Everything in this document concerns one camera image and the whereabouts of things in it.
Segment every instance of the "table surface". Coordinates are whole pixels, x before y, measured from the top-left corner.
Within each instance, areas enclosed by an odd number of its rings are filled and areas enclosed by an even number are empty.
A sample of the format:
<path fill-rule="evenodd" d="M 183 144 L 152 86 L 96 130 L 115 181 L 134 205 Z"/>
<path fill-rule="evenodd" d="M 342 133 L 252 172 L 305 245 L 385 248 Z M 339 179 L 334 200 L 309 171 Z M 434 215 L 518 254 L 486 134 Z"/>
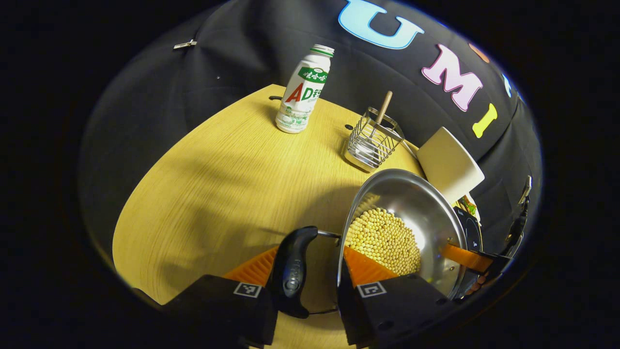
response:
<path fill-rule="evenodd" d="M 160 304 L 204 274 L 222 276 L 278 245 L 294 229 L 342 233 L 360 186 L 372 175 L 342 156 L 361 115 L 323 99 L 306 130 L 287 134 L 274 117 L 283 86 L 270 85 L 210 117 L 175 144 L 125 204 L 113 238 L 118 273 Z M 422 174 L 399 145 L 379 170 Z M 333 239 L 308 248 L 302 303 L 333 306 L 327 279 Z M 280 313 L 270 348 L 345 348 L 338 313 L 296 319 Z"/>

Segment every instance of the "white cup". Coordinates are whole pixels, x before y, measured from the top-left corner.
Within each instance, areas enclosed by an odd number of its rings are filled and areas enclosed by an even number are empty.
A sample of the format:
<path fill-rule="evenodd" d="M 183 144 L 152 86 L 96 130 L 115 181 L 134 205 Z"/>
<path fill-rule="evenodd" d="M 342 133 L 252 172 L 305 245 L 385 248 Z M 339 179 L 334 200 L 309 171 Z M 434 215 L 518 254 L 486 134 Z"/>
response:
<path fill-rule="evenodd" d="M 484 180 L 484 174 L 463 145 L 440 128 L 417 152 L 428 182 L 453 204 Z"/>

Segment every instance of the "yellow beans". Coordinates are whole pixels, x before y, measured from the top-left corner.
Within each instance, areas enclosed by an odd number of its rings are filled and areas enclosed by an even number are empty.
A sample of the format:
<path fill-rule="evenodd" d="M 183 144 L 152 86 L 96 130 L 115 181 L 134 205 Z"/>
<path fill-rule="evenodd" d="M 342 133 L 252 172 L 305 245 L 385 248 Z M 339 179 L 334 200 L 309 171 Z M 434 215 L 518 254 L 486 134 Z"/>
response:
<path fill-rule="evenodd" d="M 345 246 L 398 275 L 420 271 L 420 249 L 413 231 L 386 209 L 368 210 L 357 217 L 349 226 Z"/>

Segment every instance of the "blue letter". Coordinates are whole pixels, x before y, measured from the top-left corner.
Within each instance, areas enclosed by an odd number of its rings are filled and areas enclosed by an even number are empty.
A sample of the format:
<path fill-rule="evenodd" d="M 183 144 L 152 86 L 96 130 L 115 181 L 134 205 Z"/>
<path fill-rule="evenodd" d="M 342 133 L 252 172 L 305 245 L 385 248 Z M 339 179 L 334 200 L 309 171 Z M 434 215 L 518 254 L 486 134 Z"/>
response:
<path fill-rule="evenodd" d="M 401 23 L 396 34 L 388 37 L 379 34 L 370 27 L 370 22 L 377 13 L 388 13 L 379 7 L 364 0 L 347 0 L 348 4 L 342 9 L 338 16 L 340 25 L 356 37 L 373 43 L 377 46 L 391 48 L 392 50 L 402 50 L 409 46 L 415 34 L 424 34 L 424 30 L 408 20 L 396 16 L 396 20 Z"/>

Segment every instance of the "black cloth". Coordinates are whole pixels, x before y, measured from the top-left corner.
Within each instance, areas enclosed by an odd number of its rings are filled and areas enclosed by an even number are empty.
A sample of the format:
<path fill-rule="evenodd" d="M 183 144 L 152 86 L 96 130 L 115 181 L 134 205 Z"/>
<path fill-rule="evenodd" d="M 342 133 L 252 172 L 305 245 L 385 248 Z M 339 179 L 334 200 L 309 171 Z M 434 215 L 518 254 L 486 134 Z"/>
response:
<path fill-rule="evenodd" d="M 171 30 L 145 48 L 110 83 L 84 133 L 79 192 L 86 226 L 112 255 L 112 236 L 122 207 L 150 167 L 184 135 L 226 106 L 269 84 L 285 86 L 299 60 L 315 43 L 335 49 L 321 98 L 363 113 L 394 92 L 387 114 L 408 140 L 423 144 L 446 127 L 478 161 L 486 179 L 472 192 L 480 207 L 485 250 L 497 252 L 525 184 L 534 178 L 533 204 L 542 183 L 540 144 L 532 116 L 491 57 L 485 63 L 469 41 L 404 4 L 378 1 L 387 10 L 372 29 L 392 35 L 401 16 L 421 27 L 411 44 L 390 50 L 344 30 L 338 16 L 346 1 L 233 0 Z M 198 43 L 172 50 L 175 44 Z M 475 72 L 484 87 L 466 112 L 443 84 L 426 79 L 440 53 L 438 44 L 459 57 L 461 74 Z M 481 138 L 472 131 L 493 103 L 498 119 Z"/>

